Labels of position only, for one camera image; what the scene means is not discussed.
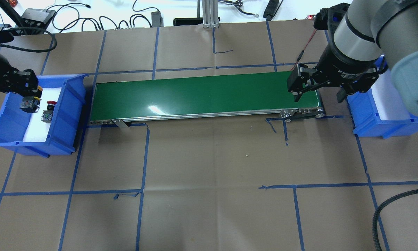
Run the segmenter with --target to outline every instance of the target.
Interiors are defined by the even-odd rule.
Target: blue plastic bin
[[[381,120],[371,89],[349,96],[348,102],[356,127],[353,133],[359,137],[390,138],[418,132],[418,117],[412,114],[407,120]]]
[[[85,104],[83,78],[86,76],[88,74],[37,77],[42,88],[62,88],[45,142],[22,142],[31,114],[20,110],[20,95],[8,93],[0,110],[0,146],[22,155],[45,158],[73,153],[78,121]]]

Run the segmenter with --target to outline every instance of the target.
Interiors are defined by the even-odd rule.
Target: conveyor belt
[[[96,85],[90,124],[278,113],[320,108],[316,92],[299,102],[287,92],[290,72],[257,73]]]

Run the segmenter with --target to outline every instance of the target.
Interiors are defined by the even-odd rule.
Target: cable
[[[82,22],[82,31],[83,31],[83,24],[85,24],[86,21],[91,21],[91,23],[94,24],[94,28],[96,30],[99,30],[99,29],[97,29],[97,25],[93,22],[93,18],[85,18],[85,20],[83,20],[83,22]]]
[[[145,19],[145,20],[148,22],[148,24],[150,25],[150,28],[152,27],[152,24],[150,23],[150,21],[149,21],[149,20],[148,20],[145,16],[143,16],[143,15],[140,15],[140,16],[135,16],[135,17],[133,18],[133,27],[134,27],[134,20],[135,20],[136,18],[138,18],[138,17]]]
[[[136,4],[136,2],[137,2],[137,0],[134,0],[133,6],[132,6],[132,9],[133,9],[134,12],[141,12],[141,11],[145,11],[145,10],[148,10],[148,9],[156,9],[156,11],[159,11],[159,9],[156,8],[156,7],[148,7],[148,8],[142,9],[142,10],[135,10],[134,5]]]
[[[399,200],[401,198],[404,198],[409,195],[414,195],[414,194],[418,194],[418,189],[397,194],[378,206],[378,208],[375,211],[375,214],[373,215],[373,221],[372,221],[373,242],[375,244],[376,251],[382,251],[381,244],[379,243],[379,237],[378,237],[378,218],[382,209],[386,207],[387,205],[389,205],[390,203],[394,202],[395,200]]]
[[[5,22],[3,21],[3,16],[1,15],[1,12],[0,12],[0,17],[1,17],[1,22],[3,23],[3,28],[6,28],[6,25],[5,25]]]
[[[54,34],[52,34],[51,32],[48,32],[47,30],[37,28],[37,27],[15,27],[15,28],[10,28],[9,30],[6,30],[6,31],[11,32],[14,30],[37,30],[37,31],[43,31],[44,33],[48,33],[48,35],[50,35],[53,39],[52,46],[44,50],[26,49],[26,48],[20,48],[20,47],[4,45],[4,44],[0,44],[0,47],[6,47],[6,48],[18,50],[18,51],[27,51],[27,52],[36,52],[36,53],[52,51],[57,47],[57,39],[54,37]]]
[[[305,53],[305,49],[308,46],[308,44],[311,42],[311,40],[313,39],[314,35],[316,34],[317,30],[314,29],[313,33],[311,34],[311,37],[309,38],[308,42],[305,44],[305,46],[302,49],[302,52],[300,52],[300,54],[297,57],[297,60],[294,64],[294,66],[291,68],[291,70],[294,70],[295,66],[298,64],[298,62],[300,61],[300,59],[302,59],[303,57],[303,53]]]
[[[93,19],[93,18],[89,18],[89,17],[79,17],[75,20],[73,20],[72,22],[70,22],[69,24],[67,24],[63,29],[60,30],[59,33],[62,33],[64,30],[68,30],[70,29],[70,27],[68,28],[69,25],[71,25],[73,22],[78,22],[79,20],[83,20],[83,19]]]
[[[124,22],[124,23],[127,25],[127,27],[128,27],[128,23],[127,23],[127,21],[122,20],[122,21],[120,21],[120,22],[119,22],[119,25],[118,25],[118,28],[119,28],[119,29],[121,29],[121,24],[122,24],[122,22]]]
[[[113,20],[111,20],[110,18],[108,18],[106,16],[99,16],[100,27],[102,27],[102,30],[105,30],[104,25],[102,24],[102,20],[101,20],[102,17],[105,17],[106,19],[110,20],[114,24],[114,26],[116,26],[116,29],[117,29],[117,24]]]
[[[52,26],[54,27],[54,28],[56,28],[57,30],[69,30],[69,29],[71,29],[72,27],[74,27],[74,25],[76,25],[77,23],[78,23],[78,19],[80,18],[80,12],[78,11],[78,9],[76,9],[75,7],[72,7],[71,5],[83,5],[83,6],[85,6],[85,7],[87,7],[87,8],[91,8],[91,5],[85,5],[84,3],[67,3],[67,4],[65,4],[65,5],[53,5],[53,6],[51,6],[51,7],[49,7],[49,8],[47,8],[46,9],[46,11],[48,11],[50,8],[53,8],[53,7],[57,7],[57,6],[61,6],[57,11],[56,11],[56,13],[54,14],[54,16],[52,17]],[[76,12],[77,12],[77,19],[75,20],[75,24],[73,24],[71,27],[68,27],[70,24],[68,24],[66,27],[68,27],[68,28],[63,28],[63,29],[60,29],[60,28],[58,28],[58,27],[56,27],[56,25],[54,24],[54,19],[56,18],[56,16],[57,16],[57,14],[59,13],[59,11],[62,9],[62,8],[65,8],[65,7],[69,7],[69,8],[73,8]]]

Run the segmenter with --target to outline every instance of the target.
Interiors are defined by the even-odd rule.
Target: red wire
[[[317,30],[316,29],[314,29],[314,31],[313,31],[313,33],[311,34],[311,37],[309,38],[309,40],[308,40],[308,42],[306,43],[306,45],[303,47],[303,51],[305,51],[305,49],[306,49],[306,47],[308,46],[308,44],[311,42],[311,40],[313,39],[313,37],[314,37],[314,35],[316,34],[316,32],[317,32]],[[297,61],[297,62],[295,62],[295,65],[291,68],[291,70],[294,70],[294,68],[295,68],[295,66],[298,64],[298,62],[299,61]]]

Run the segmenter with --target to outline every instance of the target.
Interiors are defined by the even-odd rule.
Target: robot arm
[[[385,55],[407,109],[418,116],[418,0],[354,0],[322,9],[314,28],[328,30],[318,65],[298,64],[287,80],[295,101],[303,93],[340,86],[338,102],[367,92],[378,79],[374,62]]]
[[[13,41],[13,36],[9,30],[0,30],[0,43],[10,41]],[[33,70],[19,71],[0,55],[0,92],[20,94],[23,97],[20,109],[26,113],[34,113],[39,108],[42,91]]]

